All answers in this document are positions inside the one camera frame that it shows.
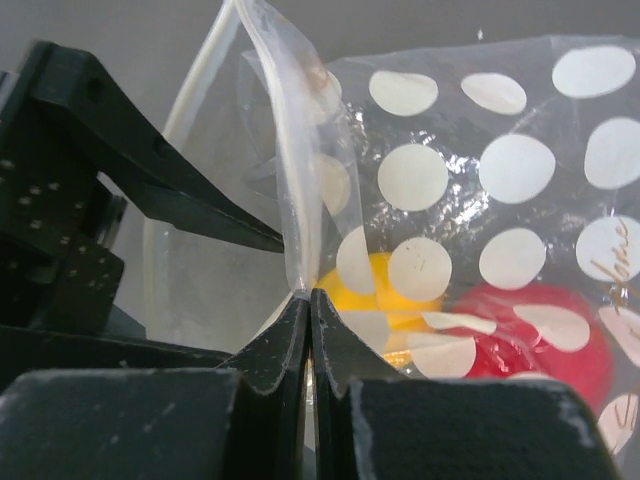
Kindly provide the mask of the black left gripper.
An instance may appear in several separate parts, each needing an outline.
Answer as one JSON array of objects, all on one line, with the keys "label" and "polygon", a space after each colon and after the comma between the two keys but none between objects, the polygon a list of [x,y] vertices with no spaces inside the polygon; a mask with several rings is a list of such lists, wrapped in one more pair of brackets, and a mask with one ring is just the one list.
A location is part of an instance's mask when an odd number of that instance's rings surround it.
[{"label": "black left gripper", "polygon": [[110,251],[127,205],[153,220],[281,253],[276,230],[228,199],[145,118],[100,61],[38,41],[1,76],[1,323],[107,331],[124,273]]}]

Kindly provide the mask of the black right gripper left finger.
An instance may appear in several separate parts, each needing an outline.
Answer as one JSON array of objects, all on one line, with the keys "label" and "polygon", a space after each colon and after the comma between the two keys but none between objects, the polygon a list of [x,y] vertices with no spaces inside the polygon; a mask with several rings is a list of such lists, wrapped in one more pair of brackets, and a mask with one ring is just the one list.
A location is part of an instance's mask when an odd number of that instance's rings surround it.
[{"label": "black right gripper left finger", "polygon": [[233,356],[3,327],[5,479],[297,479],[308,304]]}]

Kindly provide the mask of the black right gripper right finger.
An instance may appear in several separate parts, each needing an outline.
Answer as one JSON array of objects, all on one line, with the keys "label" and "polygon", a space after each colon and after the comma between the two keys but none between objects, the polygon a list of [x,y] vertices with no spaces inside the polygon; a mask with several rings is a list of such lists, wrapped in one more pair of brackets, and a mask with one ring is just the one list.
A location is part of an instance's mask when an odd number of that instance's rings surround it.
[{"label": "black right gripper right finger", "polygon": [[310,298],[321,479],[615,479],[586,404],[549,380],[412,379]]}]

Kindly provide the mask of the yellow lemon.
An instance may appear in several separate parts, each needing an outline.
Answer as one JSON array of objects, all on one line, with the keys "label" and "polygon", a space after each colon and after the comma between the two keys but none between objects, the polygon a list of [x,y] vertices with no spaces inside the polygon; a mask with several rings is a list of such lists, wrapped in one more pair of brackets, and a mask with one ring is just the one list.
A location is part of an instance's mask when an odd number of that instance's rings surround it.
[{"label": "yellow lemon", "polygon": [[400,295],[388,276],[389,253],[369,256],[375,292],[359,294],[343,285],[337,270],[327,273],[317,284],[329,295],[342,321],[385,361],[396,368],[409,365],[411,354],[406,338],[411,332],[431,333],[424,312],[442,309],[441,297],[415,302]]}]

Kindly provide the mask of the red pepper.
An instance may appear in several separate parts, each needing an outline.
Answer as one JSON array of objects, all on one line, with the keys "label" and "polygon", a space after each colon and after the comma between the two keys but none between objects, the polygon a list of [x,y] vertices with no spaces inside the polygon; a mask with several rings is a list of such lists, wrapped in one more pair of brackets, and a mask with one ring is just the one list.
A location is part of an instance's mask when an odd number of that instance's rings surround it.
[{"label": "red pepper", "polygon": [[481,284],[450,311],[496,324],[491,334],[448,330],[474,339],[476,358],[467,378],[550,377],[570,385],[594,410],[604,403],[613,357],[593,308],[580,294],[557,285],[500,290]]}]

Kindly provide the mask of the polka dot zip bag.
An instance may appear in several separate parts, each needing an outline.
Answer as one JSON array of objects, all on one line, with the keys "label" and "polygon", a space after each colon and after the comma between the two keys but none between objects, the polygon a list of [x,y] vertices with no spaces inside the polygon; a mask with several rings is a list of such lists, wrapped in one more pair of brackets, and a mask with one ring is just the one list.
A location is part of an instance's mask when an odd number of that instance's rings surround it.
[{"label": "polka dot zip bag", "polygon": [[610,453],[639,454],[639,42],[546,36],[320,61],[263,1],[227,1],[168,127],[183,140],[238,30],[246,83],[266,89],[276,128],[269,165],[283,215],[291,290],[337,270],[372,294],[369,256],[424,312],[406,338],[429,379],[465,376],[470,336],[496,324],[450,311],[488,284],[557,285],[594,310],[613,382],[592,409]]}]

